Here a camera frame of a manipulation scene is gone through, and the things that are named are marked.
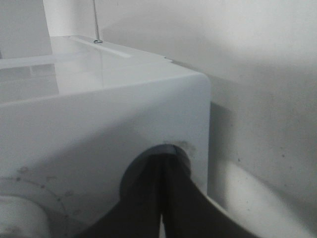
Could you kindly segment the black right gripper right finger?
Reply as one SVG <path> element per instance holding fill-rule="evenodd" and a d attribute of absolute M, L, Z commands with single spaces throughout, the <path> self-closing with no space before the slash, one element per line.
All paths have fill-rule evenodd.
<path fill-rule="evenodd" d="M 167 238 L 249 238 L 250 233 L 221 213 L 198 190 L 175 155 L 163 163 Z"/>

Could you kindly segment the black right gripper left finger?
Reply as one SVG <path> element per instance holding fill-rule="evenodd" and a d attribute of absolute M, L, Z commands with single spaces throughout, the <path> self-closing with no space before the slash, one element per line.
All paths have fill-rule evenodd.
<path fill-rule="evenodd" d="M 126 195 L 99 221 L 77 238 L 158 238 L 160 230 L 161 160 L 147 159 Z"/>

